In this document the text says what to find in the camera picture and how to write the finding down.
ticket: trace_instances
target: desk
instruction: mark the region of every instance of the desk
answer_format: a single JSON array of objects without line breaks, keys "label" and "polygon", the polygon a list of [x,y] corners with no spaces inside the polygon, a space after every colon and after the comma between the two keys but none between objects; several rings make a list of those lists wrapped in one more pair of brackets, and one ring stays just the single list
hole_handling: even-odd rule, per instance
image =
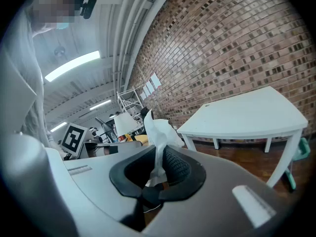
[{"label": "desk", "polygon": [[290,164],[308,121],[283,95],[268,86],[242,95],[204,104],[179,129],[188,149],[195,150],[192,137],[217,139],[289,136],[282,157],[267,184],[273,187]]}]

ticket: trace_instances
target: fluorescent light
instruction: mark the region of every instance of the fluorescent light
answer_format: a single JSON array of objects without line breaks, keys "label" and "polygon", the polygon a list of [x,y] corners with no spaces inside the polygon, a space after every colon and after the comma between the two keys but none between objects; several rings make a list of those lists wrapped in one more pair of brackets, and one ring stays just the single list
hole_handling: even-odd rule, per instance
[{"label": "fluorescent light", "polygon": [[55,128],[51,129],[51,132],[56,131],[57,129],[61,128],[62,126],[66,125],[66,124],[67,124],[67,122],[61,123],[60,125],[58,125],[58,126],[56,126]]},{"label": "fluorescent light", "polygon": [[108,100],[108,101],[105,101],[105,102],[103,102],[103,103],[101,103],[101,104],[98,104],[98,105],[96,105],[96,106],[93,106],[93,107],[90,108],[90,110],[93,110],[93,109],[95,109],[95,108],[98,108],[98,107],[100,107],[101,105],[105,105],[105,104],[107,104],[107,103],[110,103],[110,101],[111,101],[111,100]]},{"label": "fluorescent light", "polygon": [[95,51],[92,53],[85,54],[83,56],[80,56],[70,62],[65,63],[64,65],[60,66],[59,68],[55,69],[53,72],[49,73],[45,78],[48,81],[53,81],[57,77],[61,76],[63,73],[69,71],[70,69],[73,69],[77,66],[80,66],[83,63],[95,60],[100,58],[99,51]]}]

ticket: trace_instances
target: lamp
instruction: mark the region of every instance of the lamp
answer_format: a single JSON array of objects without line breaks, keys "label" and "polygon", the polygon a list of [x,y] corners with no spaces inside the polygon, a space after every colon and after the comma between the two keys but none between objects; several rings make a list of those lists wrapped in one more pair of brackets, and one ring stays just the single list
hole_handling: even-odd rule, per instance
[{"label": "lamp", "polygon": [[129,133],[138,127],[138,123],[134,120],[129,113],[122,113],[114,118],[115,127],[118,136]]}]

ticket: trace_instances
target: brick wall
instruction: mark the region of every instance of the brick wall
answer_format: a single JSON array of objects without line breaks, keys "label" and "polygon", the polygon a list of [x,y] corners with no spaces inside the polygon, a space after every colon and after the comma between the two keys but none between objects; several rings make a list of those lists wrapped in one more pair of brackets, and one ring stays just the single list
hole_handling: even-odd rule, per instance
[{"label": "brick wall", "polygon": [[[138,53],[129,87],[161,87],[143,104],[178,128],[204,103],[272,86],[312,123],[316,56],[288,0],[167,0]],[[311,132],[311,126],[304,134]]]}]

